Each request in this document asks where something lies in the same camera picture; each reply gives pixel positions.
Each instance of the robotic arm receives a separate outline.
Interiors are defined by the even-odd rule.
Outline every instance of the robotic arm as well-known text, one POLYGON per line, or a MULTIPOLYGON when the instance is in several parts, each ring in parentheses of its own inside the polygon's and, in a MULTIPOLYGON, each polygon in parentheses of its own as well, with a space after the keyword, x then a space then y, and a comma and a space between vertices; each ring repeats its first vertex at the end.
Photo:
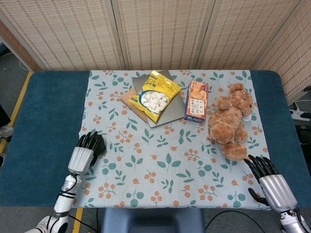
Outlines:
POLYGON ((26 233, 65 233, 69 212, 81 183, 80 176, 95 164, 97 157, 103 154, 104 150, 104 139, 97 132, 81 136, 68 164, 70 175, 66 177, 57 196, 54 206, 56 217, 46 216, 35 228, 26 233))
POLYGON ((257 202, 270 206, 275 212, 281 214, 281 224, 286 233, 311 233, 299 209, 296 208, 296 198, 274 164, 266 157, 263 159, 252 155, 248 157, 252 162, 247 159, 244 161, 260 184, 265 198, 259 197, 252 188, 248 189, 250 195, 257 202))

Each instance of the notebook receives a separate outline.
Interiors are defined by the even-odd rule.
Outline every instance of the notebook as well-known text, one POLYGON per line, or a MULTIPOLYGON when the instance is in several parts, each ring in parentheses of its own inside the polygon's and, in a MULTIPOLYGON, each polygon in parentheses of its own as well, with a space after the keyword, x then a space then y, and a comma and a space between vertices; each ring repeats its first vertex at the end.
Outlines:
POLYGON ((121 101, 129 109, 131 109, 137 116, 139 116, 145 123, 148 124, 148 119, 147 119, 146 114, 142 110, 138 109, 137 107, 135 107, 133 104, 129 102, 129 99, 132 98, 135 94, 136 94, 135 88, 131 88, 128 92, 126 92, 125 94, 121 96, 121 101))
MULTIPOLYGON (((168 70, 163 70, 160 71, 161 74, 163 74, 165 77, 168 79, 171 79, 171 74, 169 73, 168 70)), ((149 78, 150 74, 147 75, 142 75, 138 78, 133 78, 133 86, 136 89, 137 93, 141 90, 142 86, 144 83, 147 81, 149 78)), ((161 112, 160 117, 158 118, 157 122, 154 122, 151 120, 151 118, 147 117, 149 126, 156 127, 162 124, 166 124, 168 122, 171 122, 173 120, 177 120, 180 118, 183 118, 185 114, 185 103, 183 99, 181 98, 181 95, 178 93, 170 102, 170 104, 161 112)))

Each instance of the teddy bear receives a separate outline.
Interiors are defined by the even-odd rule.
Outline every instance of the teddy bear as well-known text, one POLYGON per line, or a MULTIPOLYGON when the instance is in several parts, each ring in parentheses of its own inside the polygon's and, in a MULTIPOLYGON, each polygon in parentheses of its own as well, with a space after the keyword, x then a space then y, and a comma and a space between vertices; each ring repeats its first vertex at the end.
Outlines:
POLYGON ((215 101, 218 109, 208 120, 207 138, 220 144, 226 158, 242 160, 247 156, 243 142, 247 140, 248 133, 241 120, 253 112, 253 98, 242 83, 232 84, 229 92, 229 97, 219 96, 215 101))

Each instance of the bowl of marshmallows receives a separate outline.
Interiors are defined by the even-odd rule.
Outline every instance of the bowl of marshmallows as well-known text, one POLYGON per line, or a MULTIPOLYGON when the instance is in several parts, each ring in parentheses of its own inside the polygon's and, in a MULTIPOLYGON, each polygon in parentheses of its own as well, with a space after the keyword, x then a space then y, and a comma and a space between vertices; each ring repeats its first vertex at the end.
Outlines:
POLYGON ((145 91, 139 98, 140 103, 148 108, 151 112, 160 114, 166 107, 169 98, 162 92, 145 91))

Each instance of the orange packaging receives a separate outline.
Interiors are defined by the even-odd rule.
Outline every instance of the orange packaging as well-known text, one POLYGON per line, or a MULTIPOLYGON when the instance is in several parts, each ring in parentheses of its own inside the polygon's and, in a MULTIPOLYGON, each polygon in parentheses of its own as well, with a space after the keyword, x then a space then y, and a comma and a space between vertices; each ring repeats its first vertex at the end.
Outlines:
POLYGON ((186 120, 202 122, 206 118, 208 84, 191 81, 188 87, 185 117, 186 120))

